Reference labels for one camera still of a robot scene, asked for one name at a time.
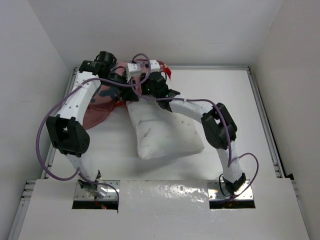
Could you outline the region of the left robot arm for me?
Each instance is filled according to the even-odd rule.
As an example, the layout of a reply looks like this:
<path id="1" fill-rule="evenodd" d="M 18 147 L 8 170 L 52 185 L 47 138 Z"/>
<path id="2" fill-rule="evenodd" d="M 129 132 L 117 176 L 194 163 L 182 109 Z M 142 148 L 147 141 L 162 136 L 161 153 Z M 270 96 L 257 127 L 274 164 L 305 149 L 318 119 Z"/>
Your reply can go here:
<path id="1" fill-rule="evenodd" d="M 132 60 L 120 67 L 124 71 L 122 74 L 118 74 L 116 68 L 117 59 L 110 52 L 101 51 L 94 60 L 84 60 L 61 109 L 45 121 L 52 146 L 70 161 L 80 177 L 80 187 L 100 197 L 107 194 L 111 185 L 103 183 L 100 171 L 91 160 L 84 158 L 90 136 L 83 122 L 93 96 L 102 87 L 115 87 L 125 100 L 137 100 L 131 89 L 131 79 L 140 74 L 141 67 Z"/>

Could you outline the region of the red and pink pillowcase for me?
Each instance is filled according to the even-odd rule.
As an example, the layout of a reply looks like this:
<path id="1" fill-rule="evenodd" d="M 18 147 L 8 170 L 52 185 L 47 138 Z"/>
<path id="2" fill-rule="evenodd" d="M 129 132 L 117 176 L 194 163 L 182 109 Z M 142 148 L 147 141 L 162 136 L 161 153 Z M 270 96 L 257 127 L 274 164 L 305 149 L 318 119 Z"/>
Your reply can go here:
<path id="1" fill-rule="evenodd" d="M 147 64 L 146 60 L 139 58 L 137 62 L 141 66 L 141 73 L 146 74 L 148 68 L 145 66 Z M 115 72 L 121 76 L 126 77 L 125 68 L 127 67 L 128 61 L 120 61 L 115 65 Z M 167 80 L 171 81 L 172 71 L 170 68 L 162 61 L 158 60 L 160 65 L 160 71 L 164 72 L 162 75 L 167 77 Z M 100 123 L 102 123 L 110 115 L 110 113 L 120 105 L 128 105 L 129 102 L 124 102 L 117 93 L 117 88 L 115 86 L 100 86 L 97 91 L 92 96 L 90 103 L 86 109 L 83 118 L 83 127 L 85 130 L 91 129 Z"/>

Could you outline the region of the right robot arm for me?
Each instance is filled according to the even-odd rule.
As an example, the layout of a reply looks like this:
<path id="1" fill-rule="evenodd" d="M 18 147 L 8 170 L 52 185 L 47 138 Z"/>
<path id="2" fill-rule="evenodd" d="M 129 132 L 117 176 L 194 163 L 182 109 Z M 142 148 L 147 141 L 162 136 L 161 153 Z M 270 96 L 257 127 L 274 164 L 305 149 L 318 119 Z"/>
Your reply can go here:
<path id="1" fill-rule="evenodd" d="M 208 99 L 184 97 L 169 87 L 167 79 L 159 71 L 143 73 L 139 80 L 142 97 L 156 102 L 158 109 L 182 115 L 202 125 L 205 139 L 218 152 L 225 189 L 234 195 L 244 183 L 245 173 L 234 153 L 238 128 L 226 106 Z"/>

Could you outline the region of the white pillow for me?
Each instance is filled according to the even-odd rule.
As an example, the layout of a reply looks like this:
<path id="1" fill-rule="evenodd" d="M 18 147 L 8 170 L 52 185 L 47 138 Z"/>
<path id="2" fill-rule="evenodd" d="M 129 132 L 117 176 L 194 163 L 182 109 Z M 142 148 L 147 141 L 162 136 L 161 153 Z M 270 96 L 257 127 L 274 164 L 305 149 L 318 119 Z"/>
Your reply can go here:
<path id="1" fill-rule="evenodd" d="M 137 138 L 137 153 L 144 161 L 180 158 L 198 154 L 205 148 L 194 121 L 140 98 L 127 105 Z"/>

